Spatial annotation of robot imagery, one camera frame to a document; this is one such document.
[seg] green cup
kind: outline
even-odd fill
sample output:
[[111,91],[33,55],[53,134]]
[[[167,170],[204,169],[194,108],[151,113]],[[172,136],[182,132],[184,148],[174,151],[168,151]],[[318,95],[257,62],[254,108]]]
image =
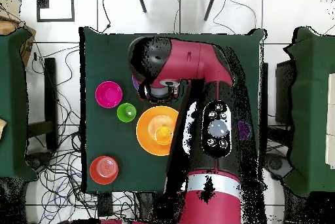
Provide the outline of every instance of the green cup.
[[116,112],[118,118],[125,123],[133,121],[136,116],[136,108],[130,103],[123,103]]

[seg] cardboard box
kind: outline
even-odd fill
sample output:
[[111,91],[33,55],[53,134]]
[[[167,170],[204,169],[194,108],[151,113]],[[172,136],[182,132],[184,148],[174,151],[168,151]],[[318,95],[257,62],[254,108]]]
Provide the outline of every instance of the cardboard box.
[[6,126],[7,122],[0,119],[0,138],[1,138],[1,135],[3,134],[3,129],[4,127]]
[[[9,21],[0,20],[0,35],[8,35],[9,33],[12,33],[13,31],[15,31],[15,29],[18,28],[18,25],[19,24],[17,22],[9,22]],[[29,57],[31,54],[31,48],[35,40],[36,31],[28,27],[27,25],[24,25],[23,28],[28,30],[32,34],[32,36],[22,44],[21,49],[20,49],[22,61],[24,65],[27,67],[27,64],[29,62]]]
[[20,22],[20,8],[21,0],[0,0],[0,20]]

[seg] red cup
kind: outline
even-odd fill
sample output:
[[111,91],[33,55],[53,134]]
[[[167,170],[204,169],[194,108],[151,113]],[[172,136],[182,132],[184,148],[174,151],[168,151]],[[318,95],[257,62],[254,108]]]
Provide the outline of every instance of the red cup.
[[118,164],[115,159],[101,156],[93,160],[90,165],[91,178],[100,185],[112,183],[118,175]]

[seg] black chair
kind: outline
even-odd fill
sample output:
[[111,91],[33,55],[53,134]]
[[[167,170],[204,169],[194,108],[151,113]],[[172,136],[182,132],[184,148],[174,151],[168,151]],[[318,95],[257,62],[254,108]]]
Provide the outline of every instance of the black chair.
[[[139,2],[141,3],[142,9],[144,13],[147,13],[147,9],[145,8],[145,4],[144,4],[144,0],[139,0]],[[214,0],[210,0],[207,10],[206,10],[206,14],[205,14],[205,18],[204,20],[207,21],[209,13],[211,12],[212,6],[213,6]]]

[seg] robot control buttons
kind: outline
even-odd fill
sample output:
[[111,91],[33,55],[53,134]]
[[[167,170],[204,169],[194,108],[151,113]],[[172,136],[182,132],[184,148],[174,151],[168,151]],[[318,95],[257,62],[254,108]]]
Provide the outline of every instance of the robot control buttons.
[[219,145],[221,148],[226,149],[228,147],[228,142],[226,140],[220,140]]
[[211,111],[209,114],[208,114],[208,117],[210,119],[215,119],[217,118],[217,113],[215,111]]
[[227,157],[232,149],[231,114],[221,100],[208,103],[203,111],[202,148],[212,157]]
[[227,119],[227,115],[226,115],[226,113],[220,113],[220,118],[221,118],[222,120],[226,120],[226,119]]
[[208,142],[208,145],[211,147],[214,147],[217,144],[217,142],[213,138],[210,138],[207,142]]
[[215,106],[215,109],[216,109],[217,111],[222,111],[222,110],[223,110],[223,106],[219,103],[219,104],[217,104],[217,105]]
[[208,126],[208,133],[215,138],[221,138],[225,136],[227,131],[227,125],[222,120],[214,120]]

